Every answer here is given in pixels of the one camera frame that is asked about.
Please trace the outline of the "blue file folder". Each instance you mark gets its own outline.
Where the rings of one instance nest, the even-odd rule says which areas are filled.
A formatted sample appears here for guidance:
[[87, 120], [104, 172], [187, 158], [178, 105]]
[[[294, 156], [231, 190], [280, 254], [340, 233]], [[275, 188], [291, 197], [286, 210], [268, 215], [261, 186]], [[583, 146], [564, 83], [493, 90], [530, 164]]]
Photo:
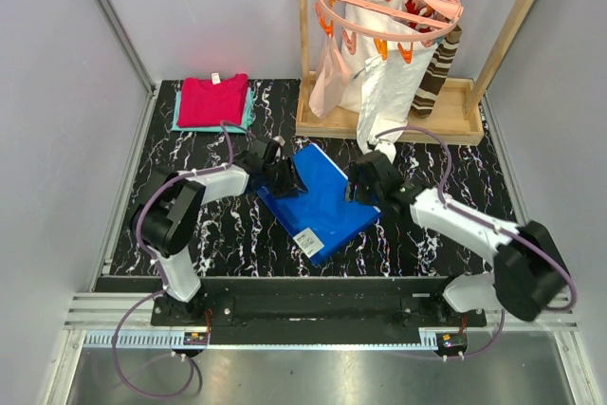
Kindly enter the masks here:
[[263, 187], [257, 195], [317, 266], [376, 223], [381, 211], [345, 199], [348, 178], [318, 145], [304, 147], [292, 161], [307, 188], [305, 193], [277, 197]]

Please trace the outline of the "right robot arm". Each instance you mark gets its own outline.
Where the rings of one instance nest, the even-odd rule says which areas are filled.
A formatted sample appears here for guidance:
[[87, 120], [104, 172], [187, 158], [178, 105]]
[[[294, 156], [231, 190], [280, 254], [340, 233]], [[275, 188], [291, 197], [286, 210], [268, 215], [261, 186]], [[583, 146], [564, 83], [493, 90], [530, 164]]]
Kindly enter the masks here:
[[380, 151], [351, 162], [345, 198], [409, 219], [485, 260], [487, 274], [448, 279], [431, 301], [433, 319], [452, 325], [471, 310], [498, 310], [533, 322], [569, 285], [571, 276], [548, 229], [491, 217], [415, 178], [407, 179]]

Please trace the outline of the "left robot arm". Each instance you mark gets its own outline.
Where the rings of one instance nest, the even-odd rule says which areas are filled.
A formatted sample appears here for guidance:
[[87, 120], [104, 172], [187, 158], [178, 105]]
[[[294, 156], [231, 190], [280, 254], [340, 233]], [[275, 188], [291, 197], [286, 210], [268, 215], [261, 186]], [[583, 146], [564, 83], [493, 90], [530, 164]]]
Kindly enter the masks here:
[[205, 303], [188, 245], [200, 208], [227, 197], [266, 189], [284, 199], [308, 193], [294, 159], [282, 155], [276, 139], [255, 139], [238, 154], [229, 148], [226, 163], [204, 170], [155, 171], [128, 215], [138, 246], [161, 276], [162, 290], [174, 299], [172, 314], [186, 325], [198, 323]]

